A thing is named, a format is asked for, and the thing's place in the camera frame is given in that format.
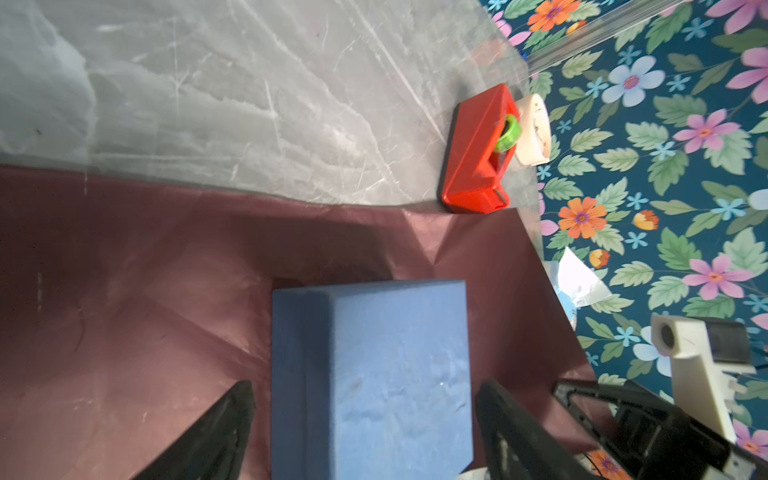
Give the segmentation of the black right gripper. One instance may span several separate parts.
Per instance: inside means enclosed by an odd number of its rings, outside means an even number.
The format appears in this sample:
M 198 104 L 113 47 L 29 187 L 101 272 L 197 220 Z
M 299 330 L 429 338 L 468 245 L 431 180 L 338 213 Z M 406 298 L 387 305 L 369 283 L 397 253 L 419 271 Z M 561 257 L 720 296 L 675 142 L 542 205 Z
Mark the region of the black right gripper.
M 767 461 L 635 384 L 559 381 L 553 396 L 629 474 L 767 480 Z

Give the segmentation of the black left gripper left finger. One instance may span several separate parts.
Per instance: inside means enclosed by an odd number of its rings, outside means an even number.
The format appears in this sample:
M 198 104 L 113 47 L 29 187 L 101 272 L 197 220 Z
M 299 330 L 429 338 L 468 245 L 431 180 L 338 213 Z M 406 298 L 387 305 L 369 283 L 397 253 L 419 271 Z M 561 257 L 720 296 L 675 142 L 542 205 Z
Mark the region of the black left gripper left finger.
M 236 382 L 137 479 L 237 479 L 255 412 L 252 383 Z

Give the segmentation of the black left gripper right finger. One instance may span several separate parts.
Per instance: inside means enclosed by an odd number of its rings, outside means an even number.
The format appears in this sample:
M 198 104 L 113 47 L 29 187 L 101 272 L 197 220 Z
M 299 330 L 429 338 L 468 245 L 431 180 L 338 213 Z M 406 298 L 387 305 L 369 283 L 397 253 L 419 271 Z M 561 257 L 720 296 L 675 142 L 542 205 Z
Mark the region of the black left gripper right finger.
M 480 386 L 475 414 L 492 479 L 594 477 L 498 382 L 491 380 Z

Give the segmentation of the blue gift box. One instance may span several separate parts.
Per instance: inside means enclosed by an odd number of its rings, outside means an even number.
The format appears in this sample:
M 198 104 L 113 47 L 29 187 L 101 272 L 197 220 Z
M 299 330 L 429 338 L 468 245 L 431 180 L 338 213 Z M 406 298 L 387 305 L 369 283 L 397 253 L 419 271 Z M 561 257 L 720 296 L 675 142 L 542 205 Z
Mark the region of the blue gift box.
M 474 458 L 460 280 L 272 296 L 271 475 L 452 479 Z

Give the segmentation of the maroon wrapping paper sheet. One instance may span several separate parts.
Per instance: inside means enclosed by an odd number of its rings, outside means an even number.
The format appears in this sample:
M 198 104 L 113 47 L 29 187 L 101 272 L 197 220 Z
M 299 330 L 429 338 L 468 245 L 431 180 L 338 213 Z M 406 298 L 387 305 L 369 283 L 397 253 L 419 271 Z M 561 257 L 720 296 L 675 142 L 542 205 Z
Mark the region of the maroon wrapping paper sheet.
M 594 378 L 517 211 L 323 206 L 1 171 L 1 475 L 128 479 L 239 380 L 257 405 L 246 479 L 270 475 L 271 296 L 457 279 L 472 381 L 498 380 L 568 450 L 551 397 Z

